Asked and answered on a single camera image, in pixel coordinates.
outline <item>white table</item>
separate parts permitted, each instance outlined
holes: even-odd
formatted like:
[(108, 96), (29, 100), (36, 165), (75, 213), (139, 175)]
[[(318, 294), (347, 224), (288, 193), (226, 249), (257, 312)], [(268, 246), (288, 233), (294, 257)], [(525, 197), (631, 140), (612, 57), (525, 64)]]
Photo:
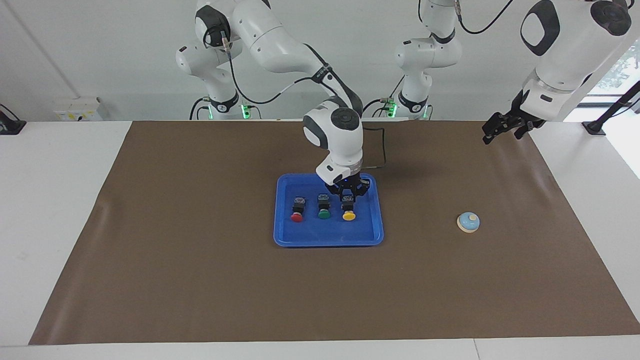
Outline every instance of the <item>white table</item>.
[[(0, 359), (640, 359), (640, 336), (27, 347), (130, 125), (34, 122), (0, 137)], [(532, 137), (640, 318), (640, 179), (579, 124)]]

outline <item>black stand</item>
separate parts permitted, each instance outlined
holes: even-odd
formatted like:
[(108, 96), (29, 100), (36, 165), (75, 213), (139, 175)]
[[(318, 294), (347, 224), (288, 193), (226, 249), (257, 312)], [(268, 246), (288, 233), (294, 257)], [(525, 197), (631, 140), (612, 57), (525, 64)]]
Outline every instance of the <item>black stand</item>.
[(0, 111), (0, 135), (18, 135), (26, 121), (14, 121)]
[(592, 122), (583, 122), (582, 126), (587, 130), (587, 132), (591, 135), (606, 135), (604, 131), (602, 131), (602, 126), (607, 122), (607, 120), (611, 119), (613, 115), (615, 115), (618, 110), (622, 109), (629, 100), (633, 99), (640, 92), (640, 81), (638, 81), (634, 86), (631, 86), (631, 89), (625, 94), (622, 95), (620, 100), (616, 101), (615, 104), (611, 105), (611, 107), (604, 113), (602, 116)]

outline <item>brown table surface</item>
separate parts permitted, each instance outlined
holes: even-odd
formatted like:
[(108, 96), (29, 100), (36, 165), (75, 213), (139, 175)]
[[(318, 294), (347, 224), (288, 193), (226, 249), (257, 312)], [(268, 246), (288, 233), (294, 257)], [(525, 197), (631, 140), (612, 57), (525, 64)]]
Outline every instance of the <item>brown table surface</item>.
[(326, 155), (301, 124), (134, 123), (31, 344), (640, 334), (528, 136), (383, 127), (384, 242), (283, 249), (276, 181)]

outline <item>red button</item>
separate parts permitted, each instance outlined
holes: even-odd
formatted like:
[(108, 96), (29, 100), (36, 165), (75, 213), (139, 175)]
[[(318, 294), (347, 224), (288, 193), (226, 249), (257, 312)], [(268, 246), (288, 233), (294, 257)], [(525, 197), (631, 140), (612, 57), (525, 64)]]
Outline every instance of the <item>red button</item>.
[(299, 213), (293, 213), (293, 215), (291, 215), (291, 220), (293, 222), (302, 222), (302, 215)]

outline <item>white wall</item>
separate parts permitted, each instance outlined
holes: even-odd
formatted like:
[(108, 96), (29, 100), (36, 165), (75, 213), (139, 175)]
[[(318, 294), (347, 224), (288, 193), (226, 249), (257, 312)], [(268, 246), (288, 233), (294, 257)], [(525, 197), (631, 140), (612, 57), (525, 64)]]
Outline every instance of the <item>white wall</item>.
[[(518, 33), (535, 2), (515, 1), (483, 35), (458, 31), (464, 46), (461, 62), (432, 72), (435, 118), (487, 119), (508, 109), (536, 64)], [(177, 68), (174, 55), (195, 41), (195, 3), (0, 0), (0, 101), (27, 120), (54, 120), (53, 99), (76, 94), (99, 96), (109, 120), (186, 118), (204, 88)], [(401, 77), (393, 57), (396, 45), (428, 36), (417, 20), (416, 0), (272, 0), (271, 5), (289, 32), (314, 46), (365, 102), (388, 95)], [(503, 5), (464, 1), (467, 26), (483, 27)], [(640, 6), (633, 11), (640, 15)], [(634, 25), (629, 44), (639, 30)], [(235, 64), (243, 90), (258, 99), (271, 97), (299, 77), (259, 69), (248, 54)], [(314, 84), (290, 91), (263, 106), (263, 115), (301, 117), (325, 97)]]

